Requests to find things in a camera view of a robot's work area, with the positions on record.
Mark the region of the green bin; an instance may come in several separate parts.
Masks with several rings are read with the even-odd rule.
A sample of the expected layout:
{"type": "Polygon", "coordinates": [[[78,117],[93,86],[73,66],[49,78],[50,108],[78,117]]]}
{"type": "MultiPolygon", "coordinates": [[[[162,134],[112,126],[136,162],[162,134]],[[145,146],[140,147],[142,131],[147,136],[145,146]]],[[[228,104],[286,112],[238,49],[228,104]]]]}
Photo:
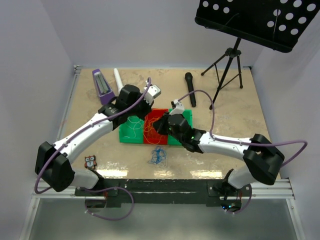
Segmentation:
{"type": "Polygon", "coordinates": [[[144,121],[137,116],[130,116],[119,126],[119,142],[124,144],[143,144],[144,121]]]}
{"type": "MultiPolygon", "coordinates": [[[[192,127],[193,126],[193,112],[191,109],[186,109],[182,115],[184,116],[184,118],[187,120],[188,124],[192,127]]],[[[171,135],[168,136],[167,139],[167,145],[168,146],[182,146],[182,144],[176,140],[174,137],[172,137],[171,135]]]]}

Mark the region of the red bin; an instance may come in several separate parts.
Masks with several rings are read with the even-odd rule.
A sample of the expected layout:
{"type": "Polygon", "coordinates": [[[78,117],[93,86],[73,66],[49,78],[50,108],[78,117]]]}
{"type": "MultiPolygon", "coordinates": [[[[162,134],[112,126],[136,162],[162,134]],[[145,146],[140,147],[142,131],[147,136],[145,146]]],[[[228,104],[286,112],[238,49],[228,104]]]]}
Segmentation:
{"type": "Polygon", "coordinates": [[[167,145],[168,136],[158,134],[153,128],[153,123],[159,120],[167,108],[153,108],[152,111],[145,117],[143,126],[143,143],[147,145],[167,145]]]}

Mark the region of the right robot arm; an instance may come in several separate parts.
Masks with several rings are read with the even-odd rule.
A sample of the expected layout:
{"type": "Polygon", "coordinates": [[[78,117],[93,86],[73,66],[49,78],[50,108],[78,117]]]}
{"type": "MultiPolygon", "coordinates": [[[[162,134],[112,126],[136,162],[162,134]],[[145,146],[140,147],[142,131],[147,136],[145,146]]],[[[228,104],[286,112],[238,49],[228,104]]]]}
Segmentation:
{"type": "Polygon", "coordinates": [[[176,139],[189,152],[214,153],[243,161],[242,168],[231,169],[214,187],[217,192],[230,197],[254,182],[274,185],[285,159],[261,134],[239,139],[211,135],[208,131],[191,127],[182,114],[166,112],[152,126],[158,134],[176,139]]]}

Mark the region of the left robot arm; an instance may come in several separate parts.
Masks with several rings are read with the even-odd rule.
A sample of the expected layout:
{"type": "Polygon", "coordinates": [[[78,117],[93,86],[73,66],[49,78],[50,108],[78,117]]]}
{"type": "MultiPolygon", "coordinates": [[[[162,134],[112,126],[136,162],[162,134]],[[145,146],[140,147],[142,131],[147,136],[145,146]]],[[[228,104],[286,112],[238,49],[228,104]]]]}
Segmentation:
{"type": "Polygon", "coordinates": [[[102,177],[93,170],[75,170],[72,163],[99,138],[125,123],[128,117],[137,116],[143,120],[160,94],[156,85],[148,85],[141,92],[138,87],[127,84],[117,97],[103,105],[75,132],[55,143],[42,143],[36,158],[35,183],[44,180],[56,192],[70,186],[85,188],[92,196],[99,196],[104,190],[102,177]]]}

